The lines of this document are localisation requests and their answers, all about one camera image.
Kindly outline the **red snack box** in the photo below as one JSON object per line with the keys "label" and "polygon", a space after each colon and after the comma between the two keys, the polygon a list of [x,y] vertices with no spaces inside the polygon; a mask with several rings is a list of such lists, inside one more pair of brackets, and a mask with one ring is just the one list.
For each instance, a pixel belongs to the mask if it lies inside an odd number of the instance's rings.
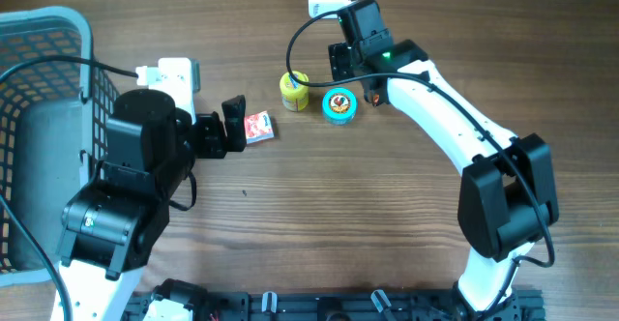
{"label": "red snack box", "polygon": [[246,116],[244,125],[248,144],[271,139],[275,136],[273,125],[267,111]]}

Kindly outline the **teal tin can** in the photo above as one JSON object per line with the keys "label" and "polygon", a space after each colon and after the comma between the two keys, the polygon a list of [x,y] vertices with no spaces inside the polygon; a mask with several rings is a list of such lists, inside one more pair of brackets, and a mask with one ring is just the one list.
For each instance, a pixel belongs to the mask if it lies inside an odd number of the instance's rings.
{"label": "teal tin can", "polygon": [[337,87],[324,95],[321,107],[323,117],[327,122],[342,126],[352,122],[357,112],[358,102],[350,90]]}

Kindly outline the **red silver foil packet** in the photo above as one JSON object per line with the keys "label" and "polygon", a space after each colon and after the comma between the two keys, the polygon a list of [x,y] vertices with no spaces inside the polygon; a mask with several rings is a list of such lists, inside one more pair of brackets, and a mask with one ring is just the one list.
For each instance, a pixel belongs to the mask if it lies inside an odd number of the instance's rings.
{"label": "red silver foil packet", "polygon": [[372,105],[378,106],[381,104],[380,95],[378,93],[374,93],[372,97]]}

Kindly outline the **yellow cylindrical container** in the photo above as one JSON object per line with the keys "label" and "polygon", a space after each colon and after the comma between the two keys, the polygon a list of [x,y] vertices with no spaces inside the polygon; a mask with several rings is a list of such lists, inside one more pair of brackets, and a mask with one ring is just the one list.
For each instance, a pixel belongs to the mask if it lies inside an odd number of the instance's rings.
{"label": "yellow cylindrical container", "polygon": [[296,82],[289,73],[280,78],[280,93],[284,107],[299,112],[309,103],[309,87]]}

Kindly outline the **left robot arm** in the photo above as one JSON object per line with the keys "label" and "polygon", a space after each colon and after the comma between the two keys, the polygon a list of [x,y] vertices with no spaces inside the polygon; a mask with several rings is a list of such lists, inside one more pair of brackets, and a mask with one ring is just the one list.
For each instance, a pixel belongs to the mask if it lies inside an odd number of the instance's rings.
{"label": "left robot arm", "polygon": [[57,252],[64,287],[52,319],[122,318],[170,209],[191,209],[172,196],[184,180],[195,180],[196,160],[222,159],[247,145],[245,97],[221,108],[192,117],[153,89],[115,100],[106,123],[107,152],[61,216]]}

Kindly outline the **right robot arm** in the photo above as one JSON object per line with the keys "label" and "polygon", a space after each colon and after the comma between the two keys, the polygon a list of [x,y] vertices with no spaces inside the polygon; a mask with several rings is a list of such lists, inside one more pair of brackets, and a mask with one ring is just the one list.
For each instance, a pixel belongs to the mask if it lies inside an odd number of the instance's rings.
{"label": "right robot arm", "polygon": [[344,35],[330,46],[336,81],[359,81],[366,102],[392,105],[417,123],[460,176],[457,221],[471,250],[456,288],[479,320],[494,315],[512,294],[518,266],[546,241],[559,219],[549,146],[536,134],[519,137],[468,102],[414,42],[394,41],[375,0],[336,12]]}

